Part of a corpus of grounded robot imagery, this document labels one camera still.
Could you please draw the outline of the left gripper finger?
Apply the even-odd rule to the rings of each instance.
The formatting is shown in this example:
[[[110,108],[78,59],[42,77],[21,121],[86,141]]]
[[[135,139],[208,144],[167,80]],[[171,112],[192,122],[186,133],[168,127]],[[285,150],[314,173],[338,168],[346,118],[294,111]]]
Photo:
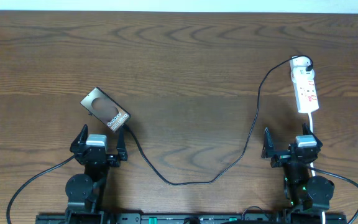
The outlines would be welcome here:
[[[84,124],[82,127],[80,133],[77,135],[77,137],[73,140],[73,142],[70,145],[70,152],[77,153],[78,150],[82,145],[86,144],[86,140],[88,138],[88,125]]]
[[[116,145],[116,149],[118,152],[118,156],[120,158],[121,161],[127,161],[127,150],[126,150],[126,144],[125,144],[125,140],[124,140],[124,127],[120,127],[119,128],[119,136],[117,139],[117,145]]]

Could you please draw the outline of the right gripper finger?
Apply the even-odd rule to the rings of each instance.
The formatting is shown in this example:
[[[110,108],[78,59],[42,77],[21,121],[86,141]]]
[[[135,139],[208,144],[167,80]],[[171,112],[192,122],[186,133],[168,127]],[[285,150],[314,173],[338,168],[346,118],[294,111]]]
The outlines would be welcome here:
[[[312,132],[312,130],[306,123],[302,124],[302,131],[303,131],[303,135],[313,135],[314,136],[314,138],[317,141],[317,146],[315,146],[315,147],[323,146],[323,143],[315,136],[315,134]]]
[[[273,143],[272,135],[268,127],[266,127],[264,129],[264,145],[262,148],[261,158],[263,159],[271,158],[274,154],[275,154],[275,146]]]

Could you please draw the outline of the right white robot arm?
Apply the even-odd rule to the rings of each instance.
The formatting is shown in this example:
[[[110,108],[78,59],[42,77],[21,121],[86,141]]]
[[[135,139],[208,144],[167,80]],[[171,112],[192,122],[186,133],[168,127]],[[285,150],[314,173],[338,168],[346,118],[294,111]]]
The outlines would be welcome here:
[[[323,213],[329,210],[334,194],[332,181],[309,173],[308,165],[318,158],[323,146],[310,128],[302,125],[303,134],[295,138],[286,150],[277,150],[268,128],[264,130],[262,158],[269,158],[273,168],[284,172],[284,193],[291,202],[279,219],[284,223],[324,223]]]

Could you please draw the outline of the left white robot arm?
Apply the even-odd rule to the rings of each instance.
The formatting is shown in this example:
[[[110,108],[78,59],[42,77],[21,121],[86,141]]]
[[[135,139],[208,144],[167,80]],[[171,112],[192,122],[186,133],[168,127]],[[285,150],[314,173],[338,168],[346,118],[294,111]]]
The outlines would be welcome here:
[[[70,152],[85,170],[72,176],[65,187],[68,206],[64,223],[115,223],[116,217],[103,211],[101,204],[108,172],[127,161],[124,128],[119,128],[117,154],[108,154],[107,136],[89,134],[84,125],[71,143]]]

